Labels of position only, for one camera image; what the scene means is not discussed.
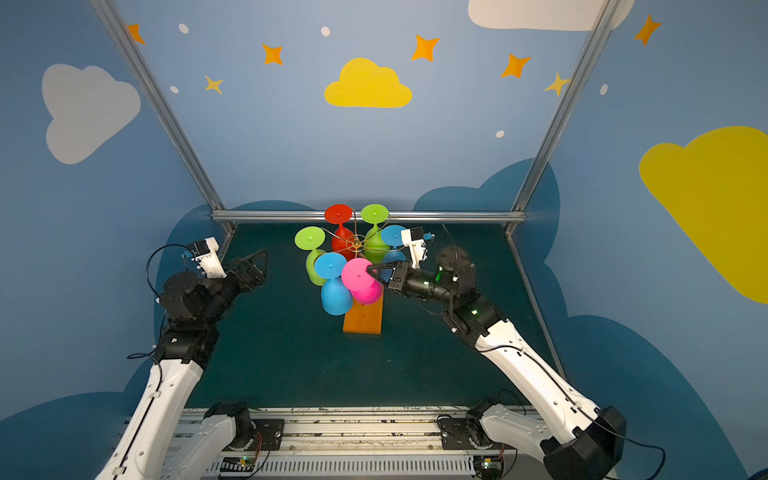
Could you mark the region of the front green wine glass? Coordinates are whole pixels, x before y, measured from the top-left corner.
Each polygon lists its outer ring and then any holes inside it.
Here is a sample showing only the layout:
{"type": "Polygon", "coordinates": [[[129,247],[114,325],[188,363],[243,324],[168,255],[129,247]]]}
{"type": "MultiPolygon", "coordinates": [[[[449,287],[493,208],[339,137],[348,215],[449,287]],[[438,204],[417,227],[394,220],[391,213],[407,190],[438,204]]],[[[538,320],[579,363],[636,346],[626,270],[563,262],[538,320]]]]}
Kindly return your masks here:
{"type": "Polygon", "coordinates": [[[326,240],[326,232],[317,226],[307,226],[299,230],[294,243],[297,248],[307,252],[305,260],[305,269],[312,284],[322,287],[326,280],[319,276],[315,270],[315,262],[319,257],[326,254],[322,249],[326,240]]]}

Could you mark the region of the red wine glass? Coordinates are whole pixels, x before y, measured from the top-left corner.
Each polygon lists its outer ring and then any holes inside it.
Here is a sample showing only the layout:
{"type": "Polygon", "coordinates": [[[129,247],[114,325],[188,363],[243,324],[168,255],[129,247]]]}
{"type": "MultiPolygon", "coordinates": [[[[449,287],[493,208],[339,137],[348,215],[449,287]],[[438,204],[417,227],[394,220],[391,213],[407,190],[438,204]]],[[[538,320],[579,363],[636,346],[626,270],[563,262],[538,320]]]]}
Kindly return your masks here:
{"type": "Polygon", "coordinates": [[[345,224],[352,219],[354,210],[345,204],[335,204],[328,207],[324,213],[325,220],[336,226],[332,233],[331,248],[334,253],[339,253],[346,260],[356,258],[353,250],[355,235],[345,224]]]}

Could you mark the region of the pink wine glass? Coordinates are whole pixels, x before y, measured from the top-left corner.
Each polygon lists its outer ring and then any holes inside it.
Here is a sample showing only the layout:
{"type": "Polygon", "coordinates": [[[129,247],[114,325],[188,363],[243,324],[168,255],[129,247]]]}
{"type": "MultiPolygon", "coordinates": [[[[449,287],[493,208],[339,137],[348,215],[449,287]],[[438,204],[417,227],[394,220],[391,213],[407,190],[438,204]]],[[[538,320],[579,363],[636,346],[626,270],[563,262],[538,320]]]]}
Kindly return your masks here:
{"type": "Polygon", "coordinates": [[[367,272],[369,266],[372,266],[369,260],[355,258],[346,263],[341,274],[343,285],[361,305],[374,304],[383,291],[382,285],[367,272]]]}

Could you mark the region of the small circuit board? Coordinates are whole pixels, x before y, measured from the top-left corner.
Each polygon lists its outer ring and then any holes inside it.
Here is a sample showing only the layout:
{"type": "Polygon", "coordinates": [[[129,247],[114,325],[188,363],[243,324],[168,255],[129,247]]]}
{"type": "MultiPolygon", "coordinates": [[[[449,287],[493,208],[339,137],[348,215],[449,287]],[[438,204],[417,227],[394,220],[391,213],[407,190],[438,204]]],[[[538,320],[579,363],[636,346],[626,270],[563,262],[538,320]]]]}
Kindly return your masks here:
{"type": "Polygon", "coordinates": [[[256,470],[257,462],[254,457],[224,457],[219,464],[217,476],[223,478],[227,475],[249,478],[256,470]]]}
{"type": "Polygon", "coordinates": [[[473,458],[476,480],[500,480],[504,474],[504,461],[498,457],[475,456],[473,458]]]}

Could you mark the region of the green wine glass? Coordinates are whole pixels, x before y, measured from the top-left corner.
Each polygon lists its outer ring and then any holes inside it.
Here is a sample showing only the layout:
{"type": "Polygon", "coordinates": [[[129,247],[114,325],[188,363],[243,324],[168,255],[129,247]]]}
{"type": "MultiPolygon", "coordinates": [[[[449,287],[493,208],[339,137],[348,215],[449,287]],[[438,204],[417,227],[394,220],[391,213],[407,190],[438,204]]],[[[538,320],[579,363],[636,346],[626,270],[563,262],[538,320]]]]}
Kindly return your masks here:
{"type": "Polygon", "coordinates": [[[381,204],[369,204],[361,210],[362,220],[371,225],[364,237],[363,255],[373,264],[382,262],[389,247],[381,238],[381,224],[389,218],[388,209],[381,204]]]}
{"type": "Polygon", "coordinates": [[[305,269],[312,284],[322,287],[326,280],[319,276],[315,270],[315,262],[319,257],[326,254],[322,249],[326,240],[326,232],[317,226],[307,226],[299,230],[294,243],[297,248],[307,252],[305,260],[305,269]]]}

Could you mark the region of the left aluminium corner post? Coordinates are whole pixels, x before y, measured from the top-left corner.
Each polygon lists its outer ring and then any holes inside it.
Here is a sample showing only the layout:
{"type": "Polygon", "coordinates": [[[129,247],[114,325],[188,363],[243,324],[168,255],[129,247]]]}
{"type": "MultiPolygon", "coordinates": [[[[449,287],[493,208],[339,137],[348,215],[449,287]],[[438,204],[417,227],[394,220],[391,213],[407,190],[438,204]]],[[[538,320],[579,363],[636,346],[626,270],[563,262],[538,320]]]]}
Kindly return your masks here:
{"type": "Polygon", "coordinates": [[[91,0],[90,4],[137,80],[162,127],[175,147],[212,212],[226,207],[203,163],[174,114],[149,64],[133,39],[115,1],[91,0]]]}

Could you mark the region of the blue wine glass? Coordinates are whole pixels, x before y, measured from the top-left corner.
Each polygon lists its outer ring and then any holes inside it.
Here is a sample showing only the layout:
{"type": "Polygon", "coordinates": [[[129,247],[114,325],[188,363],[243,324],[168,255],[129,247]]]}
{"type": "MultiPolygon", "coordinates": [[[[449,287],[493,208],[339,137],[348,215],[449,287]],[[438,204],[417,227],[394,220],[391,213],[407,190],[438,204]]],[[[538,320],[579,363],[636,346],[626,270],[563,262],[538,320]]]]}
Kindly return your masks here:
{"type": "Polygon", "coordinates": [[[315,273],[325,281],[321,287],[321,302],[326,313],[343,316],[353,306],[354,299],[344,285],[341,275],[347,259],[339,253],[325,253],[314,263],[315,273]]]}
{"type": "Polygon", "coordinates": [[[405,230],[400,225],[389,225],[381,231],[381,238],[383,242],[389,247],[389,250],[385,253],[382,262],[393,263],[398,261],[405,261],[407,259],[405,253],[402,251],[404,243],[402,240],[402,232],[405,230]]]}

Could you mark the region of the black mounting plate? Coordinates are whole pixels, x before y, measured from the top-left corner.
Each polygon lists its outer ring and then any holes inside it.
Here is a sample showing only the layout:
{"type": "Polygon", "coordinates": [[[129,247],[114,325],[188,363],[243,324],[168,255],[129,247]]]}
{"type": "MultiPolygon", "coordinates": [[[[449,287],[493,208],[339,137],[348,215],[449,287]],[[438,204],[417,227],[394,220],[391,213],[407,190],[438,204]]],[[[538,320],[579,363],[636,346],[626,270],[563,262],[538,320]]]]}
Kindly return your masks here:
{"type": "Polygon", "coordinates": [[[235,437],[227,449],[244,452],[279,450],[284,427],[283,419],[252,419],[249,426],[238,424],[235,437]]]}
{"type": "Polygon", "coordinates": [[[482,450],[493,445],[474,419],[439,415],[436,425],[444,450],[482,450]]]}

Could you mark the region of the right small circuit board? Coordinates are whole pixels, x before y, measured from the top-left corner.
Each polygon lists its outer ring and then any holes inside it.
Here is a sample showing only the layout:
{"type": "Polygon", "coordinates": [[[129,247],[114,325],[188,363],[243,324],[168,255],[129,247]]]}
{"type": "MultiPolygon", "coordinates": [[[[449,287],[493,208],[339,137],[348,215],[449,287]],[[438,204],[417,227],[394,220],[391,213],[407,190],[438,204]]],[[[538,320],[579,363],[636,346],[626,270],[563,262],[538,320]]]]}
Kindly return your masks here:
{"type": "Polygon", "coordinates": [[[500,480],[504,474],[504,461],[498,457],[475,456],[473,458],[476,480],[500,480]]]}

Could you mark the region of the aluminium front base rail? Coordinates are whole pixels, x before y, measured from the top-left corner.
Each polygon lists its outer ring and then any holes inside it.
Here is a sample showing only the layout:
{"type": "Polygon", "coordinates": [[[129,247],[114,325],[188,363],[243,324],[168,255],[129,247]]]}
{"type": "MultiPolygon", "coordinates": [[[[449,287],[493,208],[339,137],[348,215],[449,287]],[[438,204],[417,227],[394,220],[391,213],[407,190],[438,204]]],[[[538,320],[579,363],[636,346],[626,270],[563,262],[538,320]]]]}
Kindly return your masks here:
{"type": "MultiPolygon", "coordinates": [[[[203,410],[183,410],[167,455],[173,457],[201,426],[203,410]]],[[[516,463],[538,460],[514,447],[493,443],[482,450],[444,450],[439,415],[467,418],[459,407],[277,408],[249,410],[252,419],[283,419],[275,451],[221,452],[199,479],[462,477],[475,473],[475,456],[498,457],[504,474],[516,463]],[[217,476],[224,457],[254,457],[249,477],[217,476]]]]}

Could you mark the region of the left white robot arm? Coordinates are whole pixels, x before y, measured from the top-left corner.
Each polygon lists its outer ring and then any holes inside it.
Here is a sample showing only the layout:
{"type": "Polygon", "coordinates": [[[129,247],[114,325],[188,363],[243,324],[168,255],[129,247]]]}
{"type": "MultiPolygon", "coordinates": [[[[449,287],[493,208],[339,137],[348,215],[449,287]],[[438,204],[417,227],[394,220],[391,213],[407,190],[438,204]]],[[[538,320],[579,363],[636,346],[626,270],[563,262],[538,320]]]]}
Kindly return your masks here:
{"type": "Polygon", "coordinates": [[[267,251],[259,250],[223,265],[220,277],[183,271],[166,280],[158,302],[168,326],[146,355],[152,362],[147,385],[99,478],[199,479],[224,450],[259,447],[247,405],[217,403],[193,438],[173,457],[167,455],[187,400],[212,357],[218,322],[238,295],[265,283],[267,264],[267,251]]]}

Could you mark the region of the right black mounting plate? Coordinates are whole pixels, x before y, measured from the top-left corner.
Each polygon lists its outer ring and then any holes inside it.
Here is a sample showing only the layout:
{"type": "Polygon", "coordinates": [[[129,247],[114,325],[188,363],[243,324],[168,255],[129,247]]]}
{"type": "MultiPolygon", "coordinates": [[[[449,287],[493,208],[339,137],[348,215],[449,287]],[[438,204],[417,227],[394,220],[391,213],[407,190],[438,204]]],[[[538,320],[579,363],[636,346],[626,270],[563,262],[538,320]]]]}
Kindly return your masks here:
{"type": "Polygon", "coordinates": [[[444,450],[482,450],[493,445],[474,419],[439,415],[436,425],[444,450]]]}

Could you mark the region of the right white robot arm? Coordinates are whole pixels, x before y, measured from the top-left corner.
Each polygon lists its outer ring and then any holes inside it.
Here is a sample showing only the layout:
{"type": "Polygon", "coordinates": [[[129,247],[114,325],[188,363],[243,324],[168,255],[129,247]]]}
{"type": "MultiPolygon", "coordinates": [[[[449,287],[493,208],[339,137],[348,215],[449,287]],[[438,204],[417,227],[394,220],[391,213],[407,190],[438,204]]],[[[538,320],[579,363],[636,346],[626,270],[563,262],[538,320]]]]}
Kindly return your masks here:
{"type": "Polygon", "coordinates": [[[442,307],[465,344],[490,360],[530,402],[537,418],[484,402],[467,414],[482,438],[538,460],[553,479],[605,479],[622,459],[626,420],[580,394],[526,342],[509,317],[476,286],[476,266],[457,247],[442,249],[435,272],[409,261],[367,273],[388,291],[442,307]]]}

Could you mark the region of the back green wine glass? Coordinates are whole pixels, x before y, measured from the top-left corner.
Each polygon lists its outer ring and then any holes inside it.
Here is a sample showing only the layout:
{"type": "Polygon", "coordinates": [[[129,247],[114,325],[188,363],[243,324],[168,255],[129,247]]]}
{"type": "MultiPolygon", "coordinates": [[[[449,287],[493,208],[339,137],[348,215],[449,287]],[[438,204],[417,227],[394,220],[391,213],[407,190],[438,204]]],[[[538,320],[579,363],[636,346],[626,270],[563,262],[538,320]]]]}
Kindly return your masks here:
{"type": "Polygon", "coordinates": [[[389,218],[388,209],[381,204],[369,204],[361,210],[362,220],[371,225],[364,237],[363,255],[373,264],[382,262],[389,247],[381,238],[381,224],[389,218]]]}

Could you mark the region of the aluminium corner post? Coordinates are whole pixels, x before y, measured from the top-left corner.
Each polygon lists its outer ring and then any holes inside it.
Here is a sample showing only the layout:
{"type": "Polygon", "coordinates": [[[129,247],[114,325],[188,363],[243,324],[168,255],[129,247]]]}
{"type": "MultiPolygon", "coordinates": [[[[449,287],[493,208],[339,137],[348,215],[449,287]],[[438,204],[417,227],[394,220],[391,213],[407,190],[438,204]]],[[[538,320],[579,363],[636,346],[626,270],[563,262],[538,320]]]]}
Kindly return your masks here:
{"type": "Polygon", "coordinates": [[[90,4],[137,80],[162,127],[175,147],[212,212],[226,207],[203,163],[174,114],[149,64],[133,39],[115,1],[91,0],[90,4]]]}
{"type": "Polygon", "coordinates": [[[596,21],[571,72],[570,82],[565,86],[565,92],[560,95],[542,143],[515,197],[511,212],[521,217],[521,220],[512,220],[505,224],[505,235],[508,240],[512,240],[516,226],[525,221],[527,206],[613,30],[612,23],[617,17],[621,4],[619,0],[604,1],[598,11],[596,21]]]}

